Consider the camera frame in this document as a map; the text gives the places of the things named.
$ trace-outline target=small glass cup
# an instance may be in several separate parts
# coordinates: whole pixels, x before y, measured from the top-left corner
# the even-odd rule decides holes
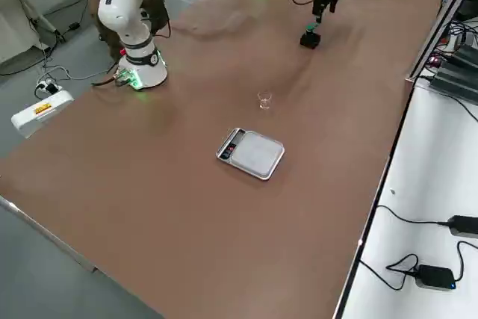
[[[259,107],[267,110],[270,108],[270,101],[272,100],[272,93],[270,91],[261,91],[257,94],[259,99]]]

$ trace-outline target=gray floor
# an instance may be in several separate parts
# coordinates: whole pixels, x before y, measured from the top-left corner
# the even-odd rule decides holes
[[[74,0],[32,1],[41,3],[38,7],[43,12],[49,12]],[[175,19],[194,1],[166,0],[171,18]],[[83,6],[80,2],[48,18],[60,31],[65,31],[68,24],[78,21]],[[88,14],[81,28],[68,33],[67,37],[68,41],[55,50],[49,65],[64,66],[75,77],[99,72],[111,65],[108,48],[99,41]],[[54,42],[48,34],[42,40],[49,44]],[[6,66],[0,66],[0,73],[21,69],[39,56],[41,52],[31,50]],[[11,125],[10,118],[37,101],[34,85],[41,74],[38,65],[16,75],[0,76],[0,158],[24,141]],[[102,75],[84,81],[61,81],[60,84],[77,98],[90,88],[91,81],[100,78]],[[0,318],[162,317],[100,271],[87,272],[27,223],[0,207]]]

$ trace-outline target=power adapter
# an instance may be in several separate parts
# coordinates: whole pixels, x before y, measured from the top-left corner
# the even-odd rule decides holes
[[[452,291],[456,289],[453,272],[449,268],[421,264],[413,275],[421,288]]]
[[[80,27],[80,23],[79,22],[72,22],[70,25],[68,25],[68,29],[69,30],[76,30]]]
[[[452,235],[476,238],[478,236],[478,218],[453,216],[447,222]]]

